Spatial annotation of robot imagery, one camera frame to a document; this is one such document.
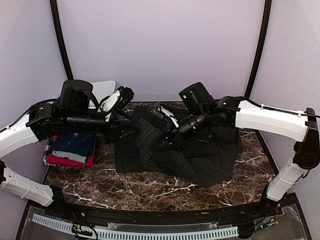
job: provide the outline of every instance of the purple-gray wall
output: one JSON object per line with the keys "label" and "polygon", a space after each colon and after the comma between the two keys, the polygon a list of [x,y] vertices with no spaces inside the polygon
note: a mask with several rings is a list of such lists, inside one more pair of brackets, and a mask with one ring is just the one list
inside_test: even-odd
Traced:
{"label": "purple-gray wall", "polygon": [[[274,0],[252,99],[265,105],[320,114],[320,2]],[[294,141],[263,133],[278,165],[293,154]],[[293,188],[312,239],[320,239],[320,166]]]}
{"label": "purple-gray wall", "polygon": [[[59,96],[66,79],[49,0],[0,0],[0,128],[31,104]],[[2,160],[18,174],[42,182],[45,145],[36,143]],[[26,200],[0,192],[0,240],[14,240]]]}
{"label": "purple-gray wall", "polygon": [[114,79],[134,101],[176,101],[201,81],[219,98],[243,95],[263,0],[60,0],[77,79]]}

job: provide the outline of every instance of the stack of folded clothes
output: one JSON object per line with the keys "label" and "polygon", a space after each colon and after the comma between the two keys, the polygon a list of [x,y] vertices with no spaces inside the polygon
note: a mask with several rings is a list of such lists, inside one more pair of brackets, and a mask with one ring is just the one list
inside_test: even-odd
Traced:
{"label": "stack of folded clothes", "polygon": [[59,135],[48,150],[48,165],[90,167],[94,162],[96,135],[79,132]]}

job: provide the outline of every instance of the cable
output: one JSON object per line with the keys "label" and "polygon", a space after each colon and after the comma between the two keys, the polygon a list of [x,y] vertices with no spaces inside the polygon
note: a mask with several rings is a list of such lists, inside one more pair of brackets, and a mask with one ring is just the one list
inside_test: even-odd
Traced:
{"label": "cable", "polygon": [[105,111],[104,109],[103,109],[103,103],[112,95],[112,94],[114,94],[114,93],[112,93],[111,95],[109,95],[109,96],[106,96],[106,97],[104,97],[101,101],[100,101],[100,103],[99,103],[99,109],[100,109],[100,111],[102,112],[102,113],[104,113],[105,115],[108,115],[108,114],[110,114],[111,112],[113,112],[117,107],[118,107],[118,104],[120,103],[120,101],[123,99],[123,94],[122,94],[122,92],[121,92],[121,90],[122,89],[124,89],[124,87],[123,86],[120,86],[116,91],[119,91],[120,92],[120,95],[118,96],[118,98],[117,98],[117,100],[116,100],[116,102],[114,103],[114,105],[108,110],[108,111]]}
{"label": "cable", "polygon": [[[71,213],[72,213],[72,215],[73,215],[73,217],[74,217],[74,220],[70,220],[70,219],[67,219],[66,217],[69,215],[67,215],[67,216],[65,216],[65,217],[62,217],[62,216],[59,216],[58,214],[56,214],[55,212],[53,212],[51,209],[49,209],[49,208],[47,208],[46,210],[49,210],[49,212],[51,212],[53,215],[55,215],[56,217],[58,217],[58,218],[60,218],[60,219],[63,219],[63,220],[67,220],[67,221],[71,221],[72,222],[72,227],[75,225],[75,223],[76,224],[78,224],[79,225],[79,228],[81,229],[81,226],[86,226],[86,227],[88,227],[88,228],[90,228],[93,232],[94,232],[94,234],[95,234],[95,240],[98,240],[98,233],[97,233],[97,231],[92,227],[92,226],[90,226],[89,224],[87,224],[87,223],[84,223],[84,222],[81,222],[81,221],[77,221],[76,220],[76,215],[75,215],[75,213],[73,212],[73,211],[71,211]],[[82,236],[78,236],[77,235],[77,233],[74,233],[77,237],[79,237],[78,238],[78,240],[85,240],[85,239],[90,239],[90,237],[89,238],[85,238],[85,237],[82,237]]]}
{"label": "cable", "polygon": [[259,221],[257,224],[255,224],[253,227],[250,227],[249,229],[245,230],[245,231],[242,231],[242,232],[239,232],[239,234],[244,234],[244,235],[248,235],[248,234],[252,234],[253,232],[251,233],[246,233],[254,228],[256,228],[259,224],[261,224],[264,220],[266,220],[269,216],[266,216],[264,219],[262,219],[261,221]]}
{"label": "cable", "polygon": [[247,230],[245,230],[245,231],[239,232],[239,234],[241,234],[241,235],[252,235],[252,234],[254,234],[254,233],[256,233],[256,232],[258,232],[258,231],[260,231],[260,230],[262,230],[262,229],[264,229],[264,228],[266,228],[266,227],[271,227],[271,226],[273,226],[273,225],[275,224],[275,223],[274,223],[275,219],[277,219],[277,217],[279,216],[279,211],[278,211],[278,209],[275,208],[274,210],[275,210],[275,212],[276,212],[276,216],[275,216],[274,218],[270,219],[267,223],[262,224],[258,229],[254,230],[254,231],[252,231],[252,232],[248,232],[248,231],[256,228],[257,226],[259,226],[262,222],[264,222],[267,218],[269,218],[269,215],[266,216],[266,217],[265,217],[264,219],[262,219],[261,221],[259,221],[259,222],[258,222],[257,224],[255,224],[253,227],[250,227],[249,229],[247,229]]}
{"label": "cable", "polygon": [[24,113],[22,113],[13,123],[11,123],[8,127],[11,128],[13,125],[15,125],[24,115],[28,114],[29,111],[34,108],[34,107],[37,107],[39,106],[40,104],[45,104],[45,103],[48,103],[48,102],[54,102],[56,103],[58,99],[57,98],[51,98],[51,99],[47,99],[47,100],[43,100],[43,101],[39,101],[33,105],[31,105],[26,111],[24,111]]}
{"label": "cable", "polygon": [[304,117],[315,117],[315,118],[320,118],[320,115],[316,115],[316,114],[308,114],[308,113],[298,113],[295,111],[290,111],[290,110],[285,110],[285,109],[279,109],[279,108],[275,108],[275,107],[271,107],[271,106],[262,106],[261,104],[256,103],[255,101],[245,97],[245,96],[237,96],[235,97],[235,99],[238,100],[246,100],[249,103],[251,103],[252,105],[258,107],[258,108],[262,108],[262,109],[266,109],[266,110],[270,110],[270,111],[276,111],[276,112],[281,112],[281,113],[285,113],[285,114],[293,114],[293,115],[297,115],[297,116],[304,116]]}

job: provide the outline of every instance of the striped black fabric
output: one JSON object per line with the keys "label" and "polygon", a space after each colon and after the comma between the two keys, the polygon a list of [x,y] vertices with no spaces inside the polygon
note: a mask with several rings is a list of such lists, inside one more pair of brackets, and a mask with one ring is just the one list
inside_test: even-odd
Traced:
{"label": "striped black fabric", "polygon": [[[202,187],[210,187],[230,177],[239,151],[236,129],[215,127],[211,129],[211,143],[195,138],[187,142],[181,151],[153,152],[152,143],[166,127],[151,115],[148,107],[136,107],[133,122],[140,129],[138,136],[124,139],[115,144],[115,166],[117,172],[157,171],[170,176],[180,176]],[[200,132],[198,139],[208,135]]]}

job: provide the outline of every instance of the brown marble surface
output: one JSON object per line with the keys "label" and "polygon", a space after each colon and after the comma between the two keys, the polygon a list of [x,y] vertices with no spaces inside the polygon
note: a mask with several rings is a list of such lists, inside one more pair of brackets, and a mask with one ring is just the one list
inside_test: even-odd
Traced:
{"label": "brown marble surface", "polygon": [[[130,103],[124,110],[145,104]],[[257,202],[275,175],[255,132],[243,129],[240,137],[243,153],[232,176],[209,188],[158,172],[117,173],[114,145],[103,144],[102,136],[92,167],[52,166],[45,184],[61,187],[69,203],[118,210],[186,211]]]}

